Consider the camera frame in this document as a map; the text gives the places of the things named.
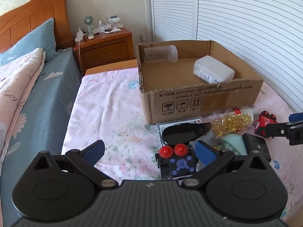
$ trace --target glass bottle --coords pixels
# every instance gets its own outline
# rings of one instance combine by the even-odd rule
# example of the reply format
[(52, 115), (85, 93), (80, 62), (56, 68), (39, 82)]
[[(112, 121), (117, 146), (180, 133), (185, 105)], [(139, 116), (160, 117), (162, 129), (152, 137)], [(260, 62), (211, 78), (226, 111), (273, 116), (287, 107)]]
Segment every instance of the glass bottle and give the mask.
[(255, 106), (220, 109), (211, 116), (212, 130), (217, 136), (235, 133), (258, 121), (259, 112)]
[(101, 33), (104, 33), (104, 32), (105, 32), (104, 25), (102, 25), (102, 21), (99, 20), (99, 33), (101, 34)]
[(166, 60), (172, 63), (178, 60), (178, 51), (175, 45), (145, 48), (144, 61)]

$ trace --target small fan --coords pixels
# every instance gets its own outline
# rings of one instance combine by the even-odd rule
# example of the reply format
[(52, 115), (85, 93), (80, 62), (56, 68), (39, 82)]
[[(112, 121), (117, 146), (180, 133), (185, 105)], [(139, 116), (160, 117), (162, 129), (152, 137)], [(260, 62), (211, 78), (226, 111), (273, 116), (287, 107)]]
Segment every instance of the small fan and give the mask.
[(89, 36), (93, 35), (93, 26), (92, 26), (93, 22), (94, 22), (94, 18), (90, 15), (87, 15), (83, 18), (83, 24), (87, 25), (88, 28), (87, 32)]

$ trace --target blue pillow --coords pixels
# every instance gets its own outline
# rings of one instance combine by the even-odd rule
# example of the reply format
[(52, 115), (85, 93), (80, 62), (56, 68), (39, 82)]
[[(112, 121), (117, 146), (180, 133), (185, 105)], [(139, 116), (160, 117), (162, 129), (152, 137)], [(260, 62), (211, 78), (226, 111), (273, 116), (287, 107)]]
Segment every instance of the blue pillow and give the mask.
[(42, 25), (20, 39), (13, 47), (0, 54), (0, 66), (25, 55), (36, 48), (43, 48), (45, 51), (45, 62), (53, 59), (56, 52), (56, 41), (54, 35), (54, 19), (45, 21)]

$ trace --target pink floral bedsheet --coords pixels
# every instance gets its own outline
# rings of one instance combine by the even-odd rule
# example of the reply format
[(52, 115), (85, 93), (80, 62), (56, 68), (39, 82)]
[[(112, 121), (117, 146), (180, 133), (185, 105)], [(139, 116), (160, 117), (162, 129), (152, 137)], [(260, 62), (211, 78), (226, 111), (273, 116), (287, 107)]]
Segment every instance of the pink floral bedsheet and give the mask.
[[(0, 175), (5, 157), (9, 153), (10, 138), (20, 129), (20, 126), (16, 126), (20, 125), (18, 123), (20, 111), (42, 72), (44, 61), (43, 48), (36, 48), (0, 66)], [(0, 227), (2, 226), (0, 203)]]
[[(292, 113), (267, 84), (263, 84), (255, 106), (288, 122)], [(240, 131), (254, 134), (253, 127)], [(103, 72), (82, 79), (72, 109), (62, 154), (84, 149), (98, 139), (105, 142), (105, 155), (95, 167), (119, 183), (123, 179), (159, 180), (155, 153), (161, 147), (156, 125), (146, 124), (141, 106), (137, 69)], [(268, 138), (273, 167), (288, 191), (281, 216), (287, 220), (302, 204), (303, 146), (290, 146), (285, 138)]]

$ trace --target cardboard box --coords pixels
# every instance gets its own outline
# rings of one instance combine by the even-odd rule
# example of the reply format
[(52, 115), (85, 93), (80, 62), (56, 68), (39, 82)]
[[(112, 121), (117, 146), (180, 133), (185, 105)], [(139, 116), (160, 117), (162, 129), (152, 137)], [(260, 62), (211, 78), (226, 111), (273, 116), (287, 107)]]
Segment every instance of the cardboard box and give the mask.
[[(175, 45), (178, 61), (144, 62), (144, 48)], [(148, 124), (207, 116), (215, 110), (253, 105), (263, 78), (214, 41), (167, 41), (136, 48), (140, 92)], [(210, 55), (235, 71), (231, 81), (208, 84), (193, 74), (197, 59)]]

